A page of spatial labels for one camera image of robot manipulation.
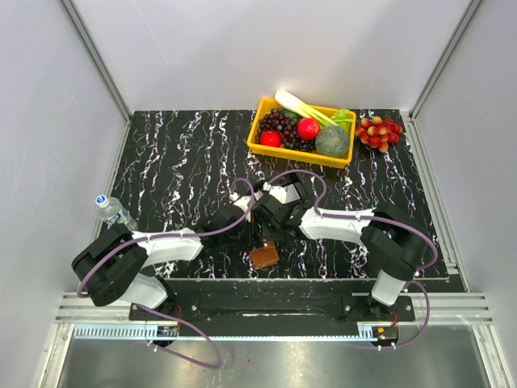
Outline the black card box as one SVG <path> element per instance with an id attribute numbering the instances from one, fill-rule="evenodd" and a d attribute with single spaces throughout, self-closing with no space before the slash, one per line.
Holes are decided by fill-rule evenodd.
<path id="1" fill-rule="evenodd" d="M 308 204 L 315 199 L 312 188 L 305 183 L 300 173 L 288 173 L 278 178 L 275 184 L 285 190 L 283 203 L 286 205 Z"/>

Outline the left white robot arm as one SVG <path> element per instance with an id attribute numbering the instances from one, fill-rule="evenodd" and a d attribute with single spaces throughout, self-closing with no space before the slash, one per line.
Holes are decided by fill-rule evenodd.
<path id="1" fill-rule="evenodd" d="M 237 240 L 240 229 L 250 222 L 254 201 L 244 196 L 216 211 L 198 230 L 172 232 L 131 231 L 124 224 L 106 230 L 72 261 L 83 293 L 97 307 L 113 302 L 144 303 L 158 319 L 174 313 L 175 300 L 156 277 L 141 274 L 150 265 L 174 260 L 192 261 L 207 247 L 222 247 Z"/>

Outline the brown leather card holder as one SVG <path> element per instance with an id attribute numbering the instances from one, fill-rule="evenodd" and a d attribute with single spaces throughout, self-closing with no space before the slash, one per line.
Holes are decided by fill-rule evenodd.
<path id="1" fill-rule="evenodd" d="M 265 242 L 262 247 L 250 252 L 250 260 L 254 269 L 276 265 L 280 260 L 276 244 L 274 242 Z"/>

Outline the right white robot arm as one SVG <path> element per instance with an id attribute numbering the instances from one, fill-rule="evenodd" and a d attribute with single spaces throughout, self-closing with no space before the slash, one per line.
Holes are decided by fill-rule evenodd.
<path id="1" fill-rule="evenodd" d="M 328 210 L 301 200 L 283 204 L 266 194 L 252 213 L 269 239 L 329 239 L 364 247 L 368 258 L 380 265 L 367 301 L 369 314 L 379 320 L 395 312 L 399 293 L 417 272 L 432 266 L 439 257 L 433 241 L 392 205 L 360 211 Z"/>

